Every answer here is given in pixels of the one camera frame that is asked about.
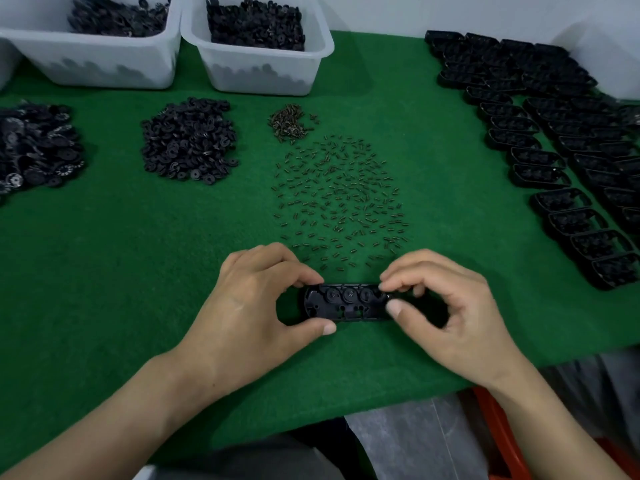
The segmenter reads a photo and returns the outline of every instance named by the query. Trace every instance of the green table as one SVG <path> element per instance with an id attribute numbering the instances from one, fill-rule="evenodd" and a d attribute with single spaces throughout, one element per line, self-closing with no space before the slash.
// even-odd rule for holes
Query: green table
<path id="1" fill-rule="evenodd" d="M 164 92 L 61 88 L 27 63 L 20 67 L 0 104 L 26 98 L 72 106 L 88 166 L 63 188 L 18 193 L 0 209 L 0 471 L 174 346 L 230 252 L 279 240 L 270 186 L 275 163 L 291 147 L 276 141 L 266 120 L 289 102 L 322 121 L 303 146 L 322 134 L 348 134 L 388 161 L 412 223 L 406 250 L 437 250 L 484 273 L 535 364 L 640 340 L 640 285 L 601 292 L 585 281 L 528 208 L 532 191 L 509 183 L 503 154 L 485 147 L 475 108 L 460 91 L 436 85 L 440 64 L 422 40 L 333 37 L 335 53 L 304 99 L 216 93 L 197 51 L 185 44 L 175 83 Z M 241 164 L 212 187 L 143 170 L 140 120 L 188 96 L 232 104 Z M 330 266 L 324 277 L 371 282 L 388 261 L 344 273 Z M 278 306 L 292 319 L 294 294 Z M 393 322 L 343 324 L 204 411 L 157 459 L 466 385 Z"/>

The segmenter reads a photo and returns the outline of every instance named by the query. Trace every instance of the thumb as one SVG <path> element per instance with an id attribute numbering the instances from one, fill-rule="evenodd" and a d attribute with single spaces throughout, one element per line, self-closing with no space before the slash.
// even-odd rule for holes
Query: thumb
<path id="1" fill-rule="evenodd" d="M 387 313 L 393 317 L 409 338 L 427 353 L 430 348 L 435 346 L 438 335 L 442 333 L 415 306 L 402 299 L 389 300 Z"/>
<path id="2" fill-rule="evenodd" d="M 335 323 L 326 318 L 309 318 L 302 323 L 287 327 L 286 339 L 290 354 L 299 352 L 323 335 L 336 331 Z"/>

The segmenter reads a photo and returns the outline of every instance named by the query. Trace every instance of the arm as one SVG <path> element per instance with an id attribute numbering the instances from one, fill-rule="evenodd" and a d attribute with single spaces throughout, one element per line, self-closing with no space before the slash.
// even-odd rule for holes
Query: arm
<path id="1" fill-rule="evenodd" d="M 276 299 L 323 279 L 282 244 L 229 255 L 185 338 L 0 480 L 130 480 L 164 441 L 222 396 L 276 368 L 335 324 L 285 326 Z"/>
<path id="2" fill-rule="evenodd" d="M 480 274 L 433 251 L 406 254 L 380 276 L 382 291 L 426 289 L 449 306 L 439 330 L 407 302 L 387 306 L 398 325 L 434 360 L 486 387 L 504 409 L 534 476 L 543 480 L 627 479 L 517 348 Z"/>

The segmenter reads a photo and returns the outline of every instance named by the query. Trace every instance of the red plastic stool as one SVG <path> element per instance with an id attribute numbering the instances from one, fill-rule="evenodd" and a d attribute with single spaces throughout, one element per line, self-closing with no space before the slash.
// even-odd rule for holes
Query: red plastic stool
<path id="1" fill-rule="evenodd" d="M 507 421 L 507 415 L 500 407 L 500 404 L 484 387 L 474 387 L 474 393 L 489 431 L 491 431 L 498 450 L 500 450 L 504 462 L 511 473 L 510 478 L 489 474 L 489 480 L 532 480 L 527 464 L 522 457 L 522 452 Z M 640 468 L 626 452 L 615 447 L 605 438 L 597 438 L 596 442 L 632 480 L 640 480 Z"/>

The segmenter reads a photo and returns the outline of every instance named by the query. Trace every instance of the forearm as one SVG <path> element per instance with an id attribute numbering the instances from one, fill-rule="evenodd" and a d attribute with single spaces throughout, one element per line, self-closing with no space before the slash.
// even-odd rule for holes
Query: forearm
<path id="1" fill-rule="evenodd" d="M 490 391 L 505 411 L 533 475 L 541 480 L 628 477 L 580 427 L 542 375 L 524 357 L 518 372 Z"/>
<path id="2" fill-rule="evenodd" d="M 204 404 L 171 355 L 149 360 L 84 419 L 0 480 L 130 480 Z"/>

